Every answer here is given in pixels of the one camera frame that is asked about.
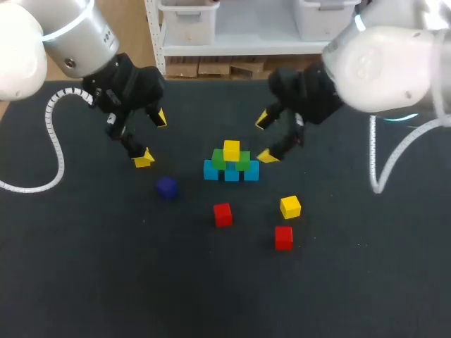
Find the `white cable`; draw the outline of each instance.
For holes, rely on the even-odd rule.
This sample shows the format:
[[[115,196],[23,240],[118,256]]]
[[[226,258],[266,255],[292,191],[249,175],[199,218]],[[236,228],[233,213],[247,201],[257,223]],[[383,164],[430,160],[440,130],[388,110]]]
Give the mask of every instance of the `white cable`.
[[[447,116],[447,122],[451,122],[451,117]],[[402,153],[413,143],[416,139],[418,139],[421,135],[427,133],[429,130],[435,129],[437,127],[441,127],[443,124],[443,120],[441,118],[437,118],[435,120],[429,121],[422,126],[416,128],[413,132],[408,134],[400,144],[396,147],[396,149],[392,152],[390,157],[387,160],[387,163],[383,167],[381,178],[377,179],[376,177],[376,117],[373,115],[370,117],[370,128],[369,128],[369,172],[370,172],[370,181],[371,186],[373,187],[373,191],[376,194],[380,194],[384,188],[385,184],[390,177],[393,167],[397,160],[401,157]]]
[[[56,157],[58,159],[58,173],[56,174],[55,178],[50,183],[35,188],[14,187],[13,185],[7,184],[0,180],[0,188],[9,190],[10,192],[18,192],[21,194],[34,194],[36,192],[44,192],[46,190],[49,190],[55,187],[61,181],[64,175],[64,156],[63,150],[61,149],[61,146],[59,144],[58,137],[56,137],[55,134],[54,124],[52,122],[52,115],[54,112],[56,102],[58,102],[59,99],[61,99],[62,97],[71,94],[81,96],[87,103],[92,104],[92,96],[88,92],[85,92],[84,90],[78,88],[66,88],[65,90],[60,90],[51,97],[45,110],[45,125],[47,128],[47,132],[49,133],[50,140],[54,145]]]

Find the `shelf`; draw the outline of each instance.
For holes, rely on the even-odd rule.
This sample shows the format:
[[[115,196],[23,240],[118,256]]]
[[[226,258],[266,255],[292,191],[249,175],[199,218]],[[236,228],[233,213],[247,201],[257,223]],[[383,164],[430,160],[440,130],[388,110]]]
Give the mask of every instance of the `shelf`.
[[[319,54],[328,42],[302,41],[292,1],[222,0],[216,38],[208,46],[176,46],[166,37],[164,56]]]

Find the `dark tabletop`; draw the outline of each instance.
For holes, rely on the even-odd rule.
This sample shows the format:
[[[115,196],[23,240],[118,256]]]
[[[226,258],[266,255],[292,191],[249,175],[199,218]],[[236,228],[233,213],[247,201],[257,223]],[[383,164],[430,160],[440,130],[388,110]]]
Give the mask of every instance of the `dark tabletop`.
[[[48,83],[0,124],[0,179],[56,173],[44,129]],[[153,167],[137,170],[104,133],[106,116],[68,97],[55,110],[67,170],[51,191],[0,190],[0,337],[450,337],[451,134],[409,148],[382,195],[368,179],[369,118],[348,108],[307,130],[306,146],[261,165],[260,181],[203,181],[224,139],[255,157],[280,133],[255,128],[264,82],[169,82],[168,127],[132,128]],[[410,131],[378,124],[378,166]],[[160,199],[155,183],[178,181]],[[298,195],[285,221],[280,198]],[[234,224],[216,229],[213,205]],[[273,249],[291,225],[294,250]]]

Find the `silver robot arm segment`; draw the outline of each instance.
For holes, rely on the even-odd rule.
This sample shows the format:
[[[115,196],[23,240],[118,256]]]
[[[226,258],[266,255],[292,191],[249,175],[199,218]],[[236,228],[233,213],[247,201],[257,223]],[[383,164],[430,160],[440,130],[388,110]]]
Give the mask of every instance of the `silver robot arm segment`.
[[[437,105],[451,104],[450,8],[450,0],[368,5],[323,51],[343,101],[384,118],[417,113],[418,123],[440,115]]]
[[[41,25],[44,47],[72,78],[102,69],[117,53],[119,41],[94,0],[12,0]]]

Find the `storage bin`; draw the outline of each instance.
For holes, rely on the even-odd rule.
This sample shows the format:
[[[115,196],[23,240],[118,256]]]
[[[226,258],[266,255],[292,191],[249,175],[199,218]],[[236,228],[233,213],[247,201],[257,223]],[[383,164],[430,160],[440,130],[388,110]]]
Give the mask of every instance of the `storage bin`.
[[[166,21],[166,40],[176,46],[214,43],[219,2],[205,0],[161,0],[158,8]]]
[[[301,39],[328,41],[351,22],[361,0],[295,0],[295,18]]]

